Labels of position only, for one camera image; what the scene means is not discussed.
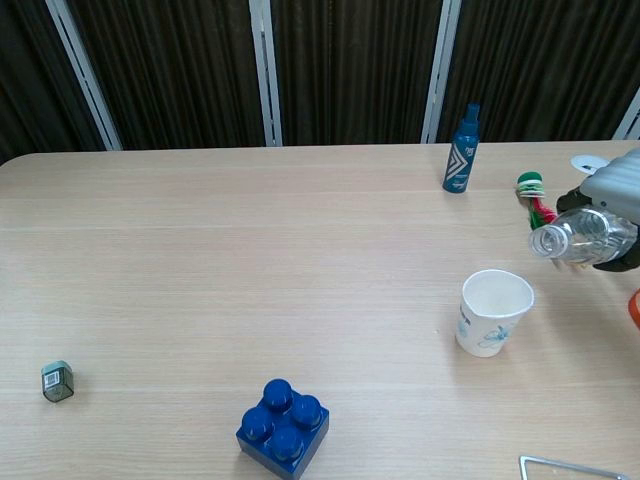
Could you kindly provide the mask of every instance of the small gray object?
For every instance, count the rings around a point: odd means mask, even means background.
[[[547,458],[541,457],[529,457],[526,455],[520,457],[520,475],[522,475],[522,480],[535,480],[529,479],[529,477],[527,476],[527,462],[539,463],[541,465],[548,465],[550,467],[564,468],[567,470],[573,470],[574,472],[582,472],[604,478],[614,478],[615,480],[631,480],[629,477],[623,475],[622,473],[607,472],[606,470],[598,470],[597,468],[575,465],[573,463],[558,462],[556,460],[549,460]]]

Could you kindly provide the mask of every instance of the curtain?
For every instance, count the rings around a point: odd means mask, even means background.
[[[68,0],[125,149],[264,145],[246,0]]]
[[[464,0],[438,141],[611,139],[640,85],[638,0]]]
[[[0,164],[33,152],[104,150],[44,2],[0,1]]]
[[[419,142],[442,0],[272,0],[286,145]]]

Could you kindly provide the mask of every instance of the bottle neck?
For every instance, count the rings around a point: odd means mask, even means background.
[[[568,247],[567,232],[557,225],[544,225],[535,229],[529,236],[529,248],[539,257],[558,258]]]

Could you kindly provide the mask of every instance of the plastic bottle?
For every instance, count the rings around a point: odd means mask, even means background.
[[[638,237],[638,227],[600,207],[574,208],[529,236],[540,257],[595,265],[621,257]]]
[[[478,112],[480,105],[470,103],[467,113],[460,122],[456,133],[453,134],[449,161],[444,174],[442,188],[451,193],[462,193],[467,189],[469,174],[476,156],[478,138]]]

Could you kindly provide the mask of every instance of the white paper cup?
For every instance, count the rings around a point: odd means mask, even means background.
[[[492,357],[533,306],[531,285],[504,270],[482,270],[462,286],[456,339],[476,357]]]

